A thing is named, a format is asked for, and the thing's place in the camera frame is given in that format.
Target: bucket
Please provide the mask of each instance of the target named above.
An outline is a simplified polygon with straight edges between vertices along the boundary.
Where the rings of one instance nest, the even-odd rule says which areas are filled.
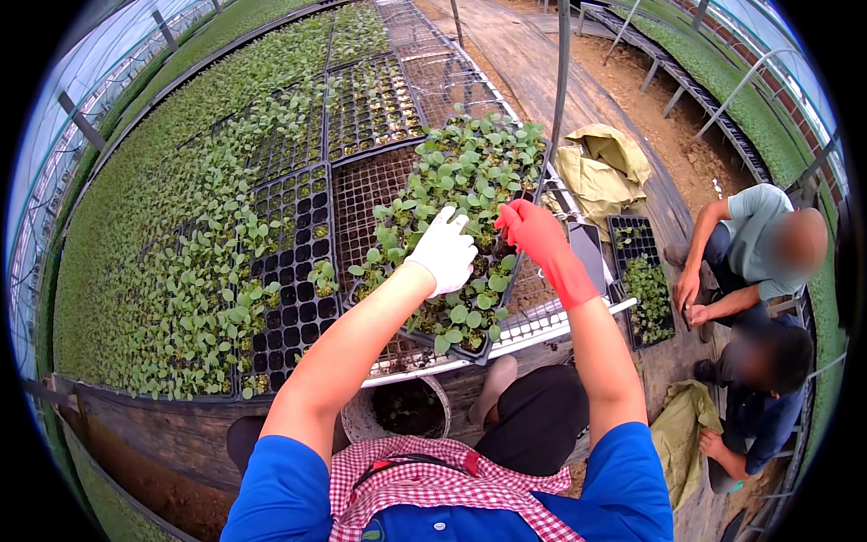
[[[422,376],[420,378],[427,384],[437,395],[440,400],[440,405],[443,409],[444,423],[437,434],[428,435],[428,438],[444,439],[448,435],[448,430],[452,425],[452,408],[448,404],[448,397],[440,383],[431,376]],[[382,386],[391,386],[394,384],[382,384]],[[346,403],[343,410],[340,411],[341,421],[343,422],[343,430],[346,431],[346,436],[349,442],[372,441],[374,439],[383,439],[392,436],[403,436],[393,433],[385,429],[376,420],[374,412],[373,396],[377,388],[363,388],[355,394],[351,401]]]

